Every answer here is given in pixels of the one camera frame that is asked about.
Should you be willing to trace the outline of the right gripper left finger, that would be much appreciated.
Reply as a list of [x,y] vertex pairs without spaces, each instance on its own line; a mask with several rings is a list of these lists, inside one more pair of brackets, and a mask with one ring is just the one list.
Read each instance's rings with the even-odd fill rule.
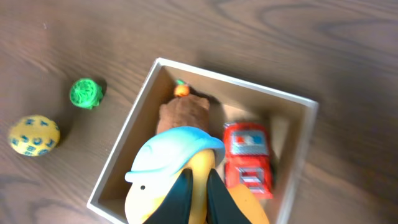
[[164,201],[144,224],[188,224],[193,193],[193,172],[184,169]]

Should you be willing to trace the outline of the green round toy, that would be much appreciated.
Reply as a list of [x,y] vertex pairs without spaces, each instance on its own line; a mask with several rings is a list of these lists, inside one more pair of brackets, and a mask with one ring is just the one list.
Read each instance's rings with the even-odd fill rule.
[[100,104],[104,94],[102,87],[90,78],[77,80],[69,92],[71,103],[79,108],[92,110]]

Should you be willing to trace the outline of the brown plush capybara toy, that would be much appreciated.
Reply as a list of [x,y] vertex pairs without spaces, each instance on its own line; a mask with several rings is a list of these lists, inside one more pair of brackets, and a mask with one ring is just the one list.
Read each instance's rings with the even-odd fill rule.
[[208,132],[209,100],[192,94],[190,86],[183,80],[176,80],[175,83],[174,98],[160,106],[156,134],[180,126],[192,126]]

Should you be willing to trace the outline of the yellow rubber duck toy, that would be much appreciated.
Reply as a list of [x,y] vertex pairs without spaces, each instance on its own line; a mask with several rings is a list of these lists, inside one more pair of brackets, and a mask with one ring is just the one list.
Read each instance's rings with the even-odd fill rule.
[[[208,223],[208,174],[216,170],[225,155],[222,140],[191,126],[172,128],[149,139],[125,175],[131,183],[125,202],[127,222],[144,223],[164,201],[181,172],[191,169],[193,193],[188,223]],[[262,205],[246,186],[239,184],[227,190],[251,223],[268,223]]]

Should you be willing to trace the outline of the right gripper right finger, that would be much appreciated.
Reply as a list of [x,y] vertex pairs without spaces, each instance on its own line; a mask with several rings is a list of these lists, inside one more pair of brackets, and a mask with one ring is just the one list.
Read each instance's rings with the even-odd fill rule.
[[240,211],[215,169],[211,169],[206,183],[209,224],[251,224]]

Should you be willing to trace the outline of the red toy fire truck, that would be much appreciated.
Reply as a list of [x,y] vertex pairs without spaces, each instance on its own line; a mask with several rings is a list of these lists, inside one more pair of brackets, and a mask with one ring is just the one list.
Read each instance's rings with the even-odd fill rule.
[[231,189],[245,185],[259,200],[271,199],[271,145],[264,126],[253,122],[224,125],[224,182]]

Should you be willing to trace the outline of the yellow ball with blue letters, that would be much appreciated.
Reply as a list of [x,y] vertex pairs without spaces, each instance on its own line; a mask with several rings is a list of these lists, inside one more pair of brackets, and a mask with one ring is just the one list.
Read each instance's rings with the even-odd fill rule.
[[55,149],[60,140],[60,130],[55,121],[42,115],[21,118],[11,127],[10,146],[19,154],[37,157]]

